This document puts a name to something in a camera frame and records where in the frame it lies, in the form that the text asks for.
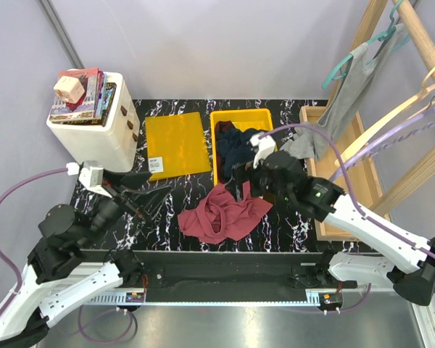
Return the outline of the navy blue tank top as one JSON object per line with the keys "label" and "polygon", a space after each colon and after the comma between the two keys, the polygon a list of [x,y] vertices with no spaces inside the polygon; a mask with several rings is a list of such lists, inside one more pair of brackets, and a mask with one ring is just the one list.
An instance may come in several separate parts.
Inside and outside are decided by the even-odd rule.
{"label": "navy blue tank top", "polygon": [[219,121],[215,125],[216,173],[219,183],[227,183],[232,176],[232,167],[252,161],[255,152],[250,139],[263,130],[248,128],[240,130],[231,121]]}

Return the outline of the maroon tank top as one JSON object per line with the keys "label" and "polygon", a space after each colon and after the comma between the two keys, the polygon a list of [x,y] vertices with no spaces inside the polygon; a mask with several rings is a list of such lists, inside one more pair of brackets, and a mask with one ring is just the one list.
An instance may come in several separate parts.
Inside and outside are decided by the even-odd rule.
{"label": "maroon tank top", "polygon": [[250,234],[273,205],[251,196],[249,183],[243,185],[244,199],[236,201],[220,183],[192,210],[178,214],[178,225],[185,236],[206,244],[226,239],[239,241]]}

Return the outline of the lavender plastic hanger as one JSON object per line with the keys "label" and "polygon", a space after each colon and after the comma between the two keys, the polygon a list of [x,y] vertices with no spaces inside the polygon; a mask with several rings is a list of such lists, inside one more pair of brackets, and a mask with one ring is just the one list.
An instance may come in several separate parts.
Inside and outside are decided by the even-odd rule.
{"label": "lavender plastic hanger", "polygon": [[351,167],[358,166],[366,159],[376,156],[379,152],[391,148],[395,144],[408,140],[410,137],[418,133],[422,133],[425,130],[435,126],[435,121],[432,121],[425,124],[421,128],[414,128],[412,130],[409,130],[407,134],[401,136],[397,135],[404,129],[409,128],[411,125],[414,125],[415,123],[421,121],[430,112],[435,112],[435,94],[432,96],[432,98],[425,107],[409,116],[400,124],[395,125],[392,129],[388,130],[386,133],[379,136],[375,140],[371,142],[369,140],[368,143],[358,153],[356,153],[351,159],[348,159],[346,162],[344,162],[346,170],[350,169]]}

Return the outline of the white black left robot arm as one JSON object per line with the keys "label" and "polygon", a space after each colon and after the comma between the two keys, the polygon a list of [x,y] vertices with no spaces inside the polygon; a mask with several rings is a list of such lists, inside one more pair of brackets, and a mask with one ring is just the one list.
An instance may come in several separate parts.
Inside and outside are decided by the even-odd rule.
{"label": "white black left robot arm", "polygon": [[[84,249],[98,243],[125,213],[152,222],[171,186],[142,191],[152,175],[149,171],[114,173],[89,162],[71,162],[60,172],[76,176],[85,189],[100,195],[101,200],[88,214],[68,204],[51,208],[38,225],[41,238],[23,270],[18,270],[0,250],[0,258],[17,279],[0,303],[0,347],[34,347],[61,319],[96,295],[148,283],[142,262],[126,249],[116,251],[83,280],[56,290],[86,261]],[[55,170],[46,171],[14,185],[2,194],[0,204],[21,186],[54,174]]]}

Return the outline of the wooden hanger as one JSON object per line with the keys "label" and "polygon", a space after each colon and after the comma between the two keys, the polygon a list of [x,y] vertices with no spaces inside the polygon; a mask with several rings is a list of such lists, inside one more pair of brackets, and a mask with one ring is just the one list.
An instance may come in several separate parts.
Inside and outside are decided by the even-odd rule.
{"label": "wooden hanger", "polygon": [[428,72],[420,85],[420,91],[412,95],[409,99],[402,102],[400,105],[385,114],[380,120],[375,122],[369,129],[365,130],[356,140],[354,140],[342,153],[341,159],[343,162],[350,160],[358,153],[368,141],[377,134],[387,123],[393,120],[398,114],[409,109],[414,104],[424,100],[432,91],[435,91],[435,84],[429,85],[428,79],[435,73],[435,66]]}

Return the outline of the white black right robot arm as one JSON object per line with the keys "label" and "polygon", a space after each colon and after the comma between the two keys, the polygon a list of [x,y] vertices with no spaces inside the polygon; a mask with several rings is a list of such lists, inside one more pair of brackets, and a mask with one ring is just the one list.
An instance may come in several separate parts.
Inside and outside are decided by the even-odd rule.
{"label": "white black right robot arm", "polygon": [[315,269],[323,287],[355,281],[393,289],[415,305],[428,306],[435,295],[435,237],[406,231],[354,200],[342,187],[306,174],[299,160],[274,152],[258,164],[234,165],[226,189],[235,200],[272,194],[319,222],[342,229],[379,252],[377,257],[329,252]]}

